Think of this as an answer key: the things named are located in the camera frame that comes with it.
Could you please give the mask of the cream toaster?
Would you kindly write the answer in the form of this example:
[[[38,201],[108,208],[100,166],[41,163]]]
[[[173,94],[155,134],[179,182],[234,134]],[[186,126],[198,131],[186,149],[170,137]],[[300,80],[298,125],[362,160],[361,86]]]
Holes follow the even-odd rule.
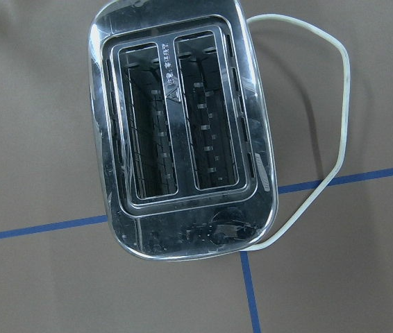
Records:
[[[111,1],[88,42],[101,186],[117,243],[173,262],[262,241],[278,189],[240,2]]]

